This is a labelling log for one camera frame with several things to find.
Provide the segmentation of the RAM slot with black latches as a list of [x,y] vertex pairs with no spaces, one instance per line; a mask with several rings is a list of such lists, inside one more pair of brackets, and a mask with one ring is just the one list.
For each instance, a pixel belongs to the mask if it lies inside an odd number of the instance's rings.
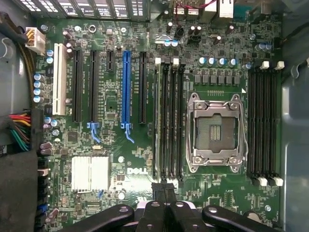
[[255,73],[254,68],[248,70],[248,176],[254,178],[254,109],[255,109]]
[[264,72],[263,78],[263,175],[268,180],[269,162],[269,72]]
[[178,98],[177,98],[177,179],[180,183],[183,182],[183,73],[185,70],[185,59],[180,59],[178,68]]
[[161,147],[161,152],[162,152],[162,164],[161,164],[161,179],[163,182],[166,182],[167,178],[166,178],[166,111],[167,111],[167,107],[166,107],[166,93],[167,93],[167,81],[168,81],[168,71],[169,71],[169,67],[168,67],[168,62],[167,59],[164,59],[164,63],[163,63],[163,68],[162,68],[162,96],[161,96],[161,100],[162,100],[162,114],[161,114],[161,126],[162,126],[162,134],[161,134],[161,139],[162,139],[162,147]]

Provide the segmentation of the green Dell motherboard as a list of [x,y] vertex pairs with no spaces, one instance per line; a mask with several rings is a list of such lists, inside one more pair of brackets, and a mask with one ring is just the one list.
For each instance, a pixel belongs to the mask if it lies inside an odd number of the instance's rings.
[[[43,143],[39,150],[38,214],[39,232],[57,232],[76,222],[120,203],[137,207],[153,199],[152,183],[166,185],[167,200],[192,202],[197,210],[208,205],[243,214],[254,210],[262,223],[272,226],[279,219],[280,187],[271,183],[271,64],[280,52],[273,40],[281,23],[273,17],[268,23],[252,25],[235,20],[227,25],[159,19],[153,22],[112,22],[92,20],[47,20],[39,25],[46,36],[43,58],[37,58],[34,76],[34,101],[43,110]],[[66,111],[53,115],[54,44],[64,44],[67,54]],[[74,51],[83,52],[83,92],[81,122],[72,120],[72,72]],[[89,122],[90,51],[99,52],[98,122],[100,143],[94,141]],[[106,71],[106,52],[114,51],[114,73]],[[121,129],[123,52],[131,52],[130,136]],[[146,123],[139,123],[140,52],[147,54]],[[185,59],[183,73],[183,182],[169,176],[170,164],[170,68],[172,59]],[[154,70],[161,58],[160,75],[160,181],[155,177],[154,159]],[[162,164],[162,68],[168,62],[166,93],[166,182],[161,179]],[[269,162],[267,186],[262,187],[256,172],[256,68],[269,72]],[[248,70],[255,73],[254,178],[248,176],[248,155],[240,170],[229,167],[200,167],[191,173],[186,161],[186,108],[192,93],[204,100],[226,101],[234,94],[244,107],[248,142]],[[177,98],[175,95],[175,167],[177,167]],[[110,158],[108,190],[77,193],[71,190],[71,159],[76,156]]]

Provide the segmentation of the coin cell battery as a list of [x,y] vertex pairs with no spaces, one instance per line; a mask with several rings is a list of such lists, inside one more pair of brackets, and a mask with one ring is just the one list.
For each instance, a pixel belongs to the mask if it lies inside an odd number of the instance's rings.
[[261,223],[262,222],[262,218],[254,211],[254,210],[247,210],[243,213],[244,217],[247,217],[251,220],[254,220],[256,222]]

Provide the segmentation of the silver finned chipset heatsink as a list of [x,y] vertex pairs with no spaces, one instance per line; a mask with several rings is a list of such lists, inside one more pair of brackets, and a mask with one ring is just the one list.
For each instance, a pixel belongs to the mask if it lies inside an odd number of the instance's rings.
[[108,190],[109,172],[109,157],[73,157],[71,159],[71,190],[77,193]]

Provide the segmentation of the silver CPU socket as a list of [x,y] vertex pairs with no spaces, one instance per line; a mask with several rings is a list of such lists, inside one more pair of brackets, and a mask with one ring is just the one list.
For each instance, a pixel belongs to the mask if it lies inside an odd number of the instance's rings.
[[189,171],[224,166],[237,173],[248,155],[244,107],[241,97],[204,100],[191,94],[186,108],[186,161]]

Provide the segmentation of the long black expansion slot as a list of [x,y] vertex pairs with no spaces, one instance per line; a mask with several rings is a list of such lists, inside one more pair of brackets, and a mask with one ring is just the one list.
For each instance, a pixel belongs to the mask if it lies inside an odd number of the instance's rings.
[[97,129],[98,122],[98,82],[99,82],[99,52],[96,50],[90,51],[90,67],[89,67],[89,122],[87,127],[90,129],[91,136],[97,143],[101,142],[98,137]]
[[146,123],[146,98],[147,98],[147,54],[140,52],[139,64],[139,123]]
[[82,114],[82,92],[83,92],[83,52],[74,51],[73,72],[72,72],[72,120],[75,123],[81,122]]

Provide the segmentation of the grey metal PC case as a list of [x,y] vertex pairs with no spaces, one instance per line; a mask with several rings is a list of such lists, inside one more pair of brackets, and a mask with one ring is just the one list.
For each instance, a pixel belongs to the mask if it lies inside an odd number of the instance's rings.
[[[277,140],[279,219],[271,227],[282,232],[309,232],[309,0],[234,0],[233,18],[219,18],[219,0],[0,0],[0,158],[32,151],[30,114],[38,55],[25,47],[26,27],[47,20],[153,22],[159,19],[227,25],[245,20],[252,25],[281,23],[273,49],[285,63],[279,72]],[[166,200],[165,231],[171,219]],[[196,206],[189,201],[191,208]]]

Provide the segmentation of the blue expansion slot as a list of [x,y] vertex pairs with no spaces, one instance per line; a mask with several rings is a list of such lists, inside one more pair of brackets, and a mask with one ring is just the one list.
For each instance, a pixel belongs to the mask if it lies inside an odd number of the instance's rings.
[[123,70],[122,70],[122,115],[121,129],[125,130],[126,139],[131,143],[134,140],[130,136],[130,101],[131,101],[131,52],[125,50],[123,52]]

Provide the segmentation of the black foam pad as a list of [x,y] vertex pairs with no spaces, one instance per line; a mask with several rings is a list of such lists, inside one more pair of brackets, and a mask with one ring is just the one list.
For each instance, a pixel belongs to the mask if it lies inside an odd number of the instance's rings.
[[0,158],[0,232],[34,232],[37,191],[36,151]]

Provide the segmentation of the black main power connector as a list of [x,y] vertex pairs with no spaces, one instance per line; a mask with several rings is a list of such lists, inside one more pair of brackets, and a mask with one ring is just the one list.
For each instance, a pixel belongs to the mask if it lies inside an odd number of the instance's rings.
[[44,115],[41,109],[32,109],[30,114],[30,147],[32,150],[40,150],[43,143]]

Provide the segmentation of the short black expansion slot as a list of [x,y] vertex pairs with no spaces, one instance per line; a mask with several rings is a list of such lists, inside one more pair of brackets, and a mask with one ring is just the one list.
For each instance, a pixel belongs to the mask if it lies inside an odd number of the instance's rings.
[[106,52],[106,71],[110,73],[114,73],[115,70],[115,57],[114,57],[114,51],[107,50]]

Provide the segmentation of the white PCI expansion slot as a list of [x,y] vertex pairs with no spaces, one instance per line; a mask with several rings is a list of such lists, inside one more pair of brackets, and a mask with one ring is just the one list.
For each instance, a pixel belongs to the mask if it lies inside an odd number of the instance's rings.
[[61,43],[54,44],[53,115],[64,116],[66,111],[67,50]]

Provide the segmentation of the white power connector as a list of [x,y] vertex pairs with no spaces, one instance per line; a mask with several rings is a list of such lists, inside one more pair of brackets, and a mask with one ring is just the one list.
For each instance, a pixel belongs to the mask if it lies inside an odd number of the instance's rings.
[[26,27],[26,37],[28,41],[25,43],[25,47],[44,56],[46,36],[35,27]]

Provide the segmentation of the silver rear port block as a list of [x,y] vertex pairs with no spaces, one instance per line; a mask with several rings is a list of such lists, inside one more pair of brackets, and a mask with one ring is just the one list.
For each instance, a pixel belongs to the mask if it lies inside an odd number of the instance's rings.
[[219,18],[233,18],[234,0],[219,0],[218,16]]

